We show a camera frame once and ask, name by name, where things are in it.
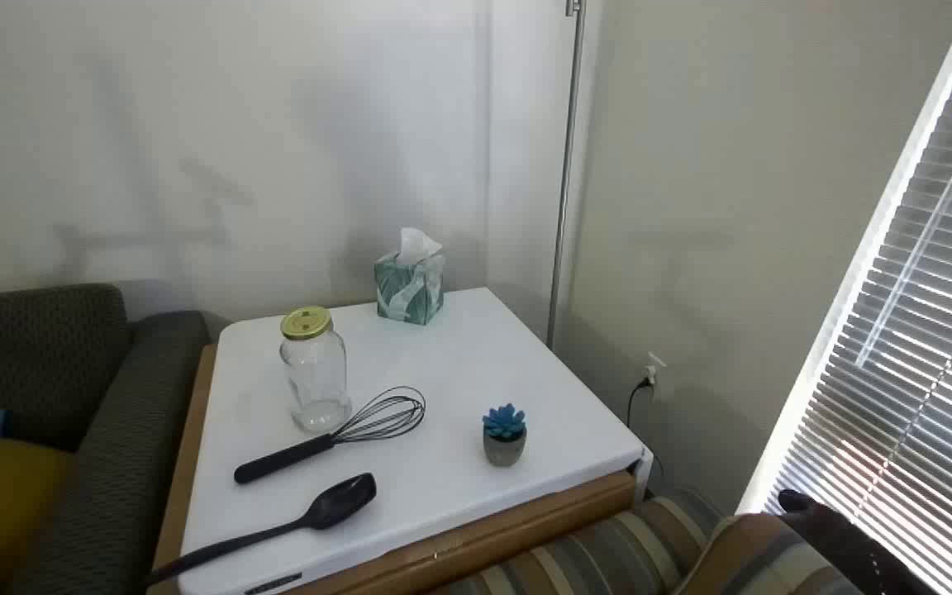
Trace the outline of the clear glass jar yellow lid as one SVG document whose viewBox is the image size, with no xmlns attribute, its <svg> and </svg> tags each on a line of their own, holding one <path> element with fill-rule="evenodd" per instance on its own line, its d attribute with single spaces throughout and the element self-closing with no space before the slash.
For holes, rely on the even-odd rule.
<svg viewBox="0 0 952 595">
<path fill-rule="evenodd" d="M 276 356 L 292 387 L 292 415 L 304 433 L 331 433 L 349 413 L 347 344 L 326 307 L 297 307 L 281 316 Z"/>
</svg>

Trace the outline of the teal patterned tissue box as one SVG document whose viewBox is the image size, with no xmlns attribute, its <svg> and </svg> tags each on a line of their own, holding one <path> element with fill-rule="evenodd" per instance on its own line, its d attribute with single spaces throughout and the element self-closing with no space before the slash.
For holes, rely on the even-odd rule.
<svg viewBox="0 0 952 595">
<path fill-rule="evenodd" d="M 377 313 L 431 324 L 443 307 L 445 251 L 418 227 L 402 227 L 399 246 L 374 261 Z"/>
</svg>

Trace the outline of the small blue succulent pot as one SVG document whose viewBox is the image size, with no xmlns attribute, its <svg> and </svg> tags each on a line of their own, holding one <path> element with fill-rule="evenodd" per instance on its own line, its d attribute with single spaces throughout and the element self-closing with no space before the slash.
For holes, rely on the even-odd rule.
<svg viewBox="0 0 952 595">
<path fill-rule="evenodd" d="M 526 413 L 517 403 L 483 413 L 483 452 L 492 467 L 513 467 L 526 447 Z"/>
</svg>

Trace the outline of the black plastic spoon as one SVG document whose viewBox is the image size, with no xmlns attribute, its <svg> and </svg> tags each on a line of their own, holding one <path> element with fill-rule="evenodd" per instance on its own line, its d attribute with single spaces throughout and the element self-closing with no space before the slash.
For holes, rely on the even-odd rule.
<svg viewBox="0 0 952 595">
<path fill-rule="evenodd" d="M 377 479 L 369 474 L 357 474 L 357 475 L 340 479 L 336 486 L 316 492 L 315 501 L 292 523 L 203 545 L 194 552 L 178 556 L 176 561 L 165 561 L 161 567 L 151 567 L 150 584 L 185 574 L 205 561 L 234 556 L 247 545 L 276 539 L 276 536 L 294 533 L 294 529 L 335 529 L 342 519 L 357 514 L 374 498 L 377 498 Z"/>
</svg>

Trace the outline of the striped sofa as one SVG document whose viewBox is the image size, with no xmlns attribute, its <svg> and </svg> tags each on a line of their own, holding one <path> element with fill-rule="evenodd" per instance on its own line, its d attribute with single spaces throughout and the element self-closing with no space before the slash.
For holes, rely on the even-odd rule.
<svg viewBox="0 0 952 595">
<path fill-rule="evenodd" d="M 0 595 L 146 595 L 205 348 L 194 313 L 128 316 L 110 283 L 0 293 L 0 441 L 74 455 L 70 479 Z M 433 584 L 316 595 L 926 595 L 840 511 L 716 514 L 647 496 Z"/>
</svg>

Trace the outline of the white window blinds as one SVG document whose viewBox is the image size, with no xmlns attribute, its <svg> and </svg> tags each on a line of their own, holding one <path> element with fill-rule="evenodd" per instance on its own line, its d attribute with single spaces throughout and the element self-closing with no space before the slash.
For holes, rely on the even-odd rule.
<svg viewBox="0 0 952 595">
<path fill-rule="evenodd" d="M 741 506 L 782 490 L 952 595 L 952 45 Z"/>
</svg>

